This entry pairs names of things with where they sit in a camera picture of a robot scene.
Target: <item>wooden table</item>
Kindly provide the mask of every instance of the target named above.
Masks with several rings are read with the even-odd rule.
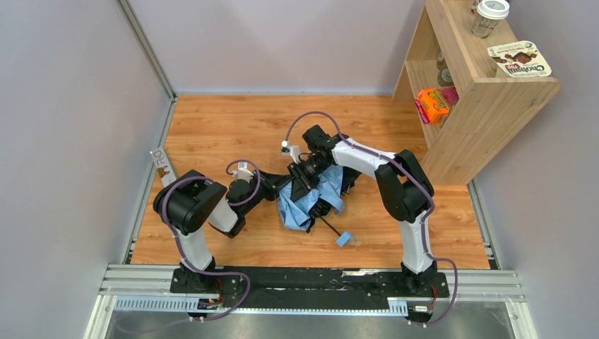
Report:
[[[365,145],[395,152],[407,148],[419,159],[427,151],[413,105],[392,103],[384,96],[323,95],[180,97],[165,150],[178,175],[194,169],[225,186],[232,181],[225,165],[239,158],[253,160],[266,172],[285,173],[290,158],[280,154],[280,142],[293,119],[310,110],[332,114],[343,133]],[[326,118],[306,117],[296,125],[291,144],[306,150],[301,135],[314,124],[334,133]],[[157,176],[132,263],[179,262],[170,231],[151,208],[161,188]],[[437,209],[430,220],[434,254],[452,258],[459,268],[489,268],[466,187],[435,190]],[[344,200],[343,213],[328,221],[354,234],[351,246],[338,247],[337,236],[320,221],[309,234],[284,228],[276,203],[264,201],[248,214],[234,239],[205,224],[208,247],[218,265],[399,267],[403,247],[398,224],[385,211],[376,182],[362,175]]]

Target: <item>gray wall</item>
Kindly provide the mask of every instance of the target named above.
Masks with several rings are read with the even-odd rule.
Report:
[[[420,0],[131,0],[177,91],[391,93]]]
[[[0,1],[0,333],[81,338],[167,100],[113,0]]]
[[[516,0],[509,21],[561,92],[479,174],[505,268],[518,271],[541,338],[597,338],[597,1]]]

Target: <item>purple cable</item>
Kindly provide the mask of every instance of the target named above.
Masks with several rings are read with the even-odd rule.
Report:
[[[414,177],[412,177],[412,175],[410,173],[408,173],[407,170],[405,170],[403,168],[403,166],[401,166],[400,164],[398,164],[394,159],[391,159],[390,157],[387,157],[386,155],[383,154],[379,154],[377,152],[374,152],[373,150],[370,150],[368,148],[364,148],[360,145],[354,145],[353,143],[351,143],[348,139],[346,139],[343,134],[341,133],[341,128],[339,127],[339,124],[337,123],[337,121],[328,113],[326,112],[322,112],[322,111],[310,111],[310,112],[306,112],[304,114],[301,114],[300,116],[298,116],[297,118],[295,118],[295,120],[291,123],[291,125],[289,126],[289,129],[287,130],[287,134],[285,134],[285,141],[289,141],[289,135],[291,134],[291,130],[293,130],[293,127],[295,126],[295,124],[297,124],[297,122],[307,116],[307,115],[313,115],[313,114],[319,114],[319,115],[324,115],[325,117],[329,118],[332,122],[333,125],[335,125],[335,129],[337,130],[337,134],[339,135],[339,138],[341,138],[341,140],[343,140],[343,142],[347,143],[348,145],[352,146],[353,148],[356,148],[357,150],[361,150],[362,152],[368,153],[370,155],[374,155],[376,157],[380,157],[381,159],[385,159],[387,161],[389,161],[393,166],[397,167],[397,169],[404,174],[408,180],[410,180],[414,186],[416,186],[416,188],[418,188],[422,194],[425,195],[426,199],[428,200],[429,204],[431,205],[431,207],[427,210],[427,212],[425,213],[425,215],[422,217],[421,221],[420,221],[420,233],[422,234],[422,245],[425,249],[425,253],[426,255],[432,259],[432,260],[436,260],[436,261],[444,261],[447,263],[450,263],[451,266],[453,267],[453,275],[455,276],[455,282],[453,284],[453,294],[451,296],[451,301],[449,302],[449,306],[447,307],[447,309],[445,310],[445,312],[436,320],[431,321],[429,323],[417,323],[417,322],[413,322],[416,326],[420,326],[420,327],[425,327],[425,326],[433,326],[436,325],[438,323],[440,323],[443,319],[445,319],[445,317],[447,316],[447,314],[449,313],[449,311],[451,310],[451,308],[453,307],[453,304],[456,301],[456,297],[458,295],[458,266],[456,265],[455,262],[453,262],[453,260],[449,259],[449,258],[437,258],[435,256],[433,256],[430,253],[430,249],[427,246],[427,233],[426,233],[426,219],[429,217],[429,215],[431,215],[432,211],[434,210],[434,201],[432,200],[432,197],[430,196],[429,192],[418,182],[416,181],[416,179],[414,179]]]
[[[252,192],[251,195],[247,199],[240,201],[239,203],[227,202],[229,204],[229,206],[231,206],[231,207],[237,207],[237,206],[244,205],[245,203],[250,201],[253,197],[255,197],[256,194],[258,193],[258,191],[260,190],[260,170],[258,169],[258,166],[256,166],[256,164],[254,164],[251,160],[239,159],[239,160],[232,161],[230,164],[227,165],[227,168],[225,168],[225,172],[227,172],[228,175],[233,175],[232,172],[229,172],[229,167],[231,167],[232,165],[238,164],[240,162],[247,162],[248,164],[254,166],[254,169],[256,170],[256,188],[254,189],[254,192]]]
[[[166,226],[169,227],[169,230],[172,232],[172,235],[174,237],[174,242],[177,245],[177,249],[179,250],[179,254],[181,255],[181,260],[182,262],[185,264],[185,266],[187,266],[187,268],[189,268],[191,271],[195,272],[195,273],[199,273],[199,274],[203,274],[203,275],[209,275],[209,276],[215,276],[215,277],[221,277],[221,276],[230,276],[230,275],[238,275],[241,278],[245,279],[247,281],[247,286],[245,289],[244,294],[242,295],[242,297],[239,299],[239,301],[237,303],[235,303],[233,306],[231,306],[227,311],[224,311],[223,313],[218,314],[217,316],[212,316],[210,318],[194,318],[194,320],[197,321],[211,321],[211,320],[217,320],[217,319],[221,319],[224,316],[227,316],[229,314],[231,314],[233,311],[235,311],[235,309],[237,309],[237,307],[240,306],[240,304],[247,298],[247,295],[249,293],[249,287],[250,287],[250,282],[249,282],[249,276],[243,272],[208,272],[205,270],[201,270],[199,268],[197,268],[196,266],[194,266],[192,263],[189,262],[189,260],[187,260],[187,257],[185,256],[185,253],[183,252],[183,248],[181,247],[181,240],[179,239],[179,234],[177,233],[177,230],[174,228],[174,226],[172,225],[172,223],[170,222],[170,220],[168,219],[167,216],[167,203],[170,199],[170,196],[172,195],[172,192],[177,189],[177,187],[183,185],[183,184],[187,184],[188,182],[193,182],[196,180],[206,180],[207,182],[214,182],[212,179],[207,178],[207,177],[200,177],[200,176],[194,176],[194,177],[187,177],[183,180],[181,180],[180,182],[176,182],[175,184],[172,185],[172,187],[168,190],[168,192],[165,194],[164,200],[162,201],[162,210],[161,210],[161,216],[162,216],[162,221],[166,224]],[[130,330],[126,330],[125,328],[122,328],[117,321],[114,322],[114,327],[116,327],[119,331],[123,332],[123,333],[128,333],[128,334],[146,334],[146,333],[152,333],[152,332],[158,332],[164,328],[170,327],[170,326],[174,326],[180,323],[184,323],[189,321],[189,318],[187,319],[182,319],[182,320],[177,320],[177,321],[173,321],[172,323],[168,323],[164,326],[158,327],[158,328],[152,328],[149,330],[142,330],[142,331],[130,331]]]

